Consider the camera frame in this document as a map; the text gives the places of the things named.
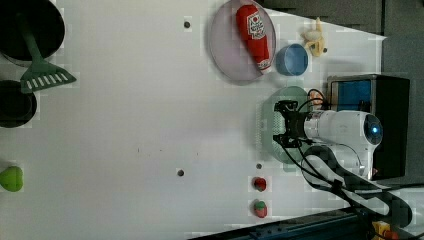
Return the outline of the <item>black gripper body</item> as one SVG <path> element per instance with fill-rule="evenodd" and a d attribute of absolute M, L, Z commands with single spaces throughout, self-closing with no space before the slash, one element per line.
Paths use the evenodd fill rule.
<path fill-rule="evenodd" d="M 306 112 L 298 110 L 298 102 L 294 100 L 281 100 L 274 104 L 274 112 L 279 113 L 284 120 L 284 132 L 273 135 L 273 140 L 284 148 L 300 148 L 306 139 L 304 122 Z"/>

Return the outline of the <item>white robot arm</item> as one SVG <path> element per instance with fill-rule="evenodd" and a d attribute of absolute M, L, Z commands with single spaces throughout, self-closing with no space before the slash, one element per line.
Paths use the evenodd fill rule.
<path fill-rule="evenodd" d="M 362 111 L 304 112 L 294 100 L 281 100 L 273 111 L 284 120 L 284 131 L 273 136 L 283 150 L 296 148 L 296 162 L 314 189 L 345 200 L 359 214 L 406 227 L 413 211 L 406 200 L 370 181 L 373 154 L 383 140 L 380 120 Z"/>

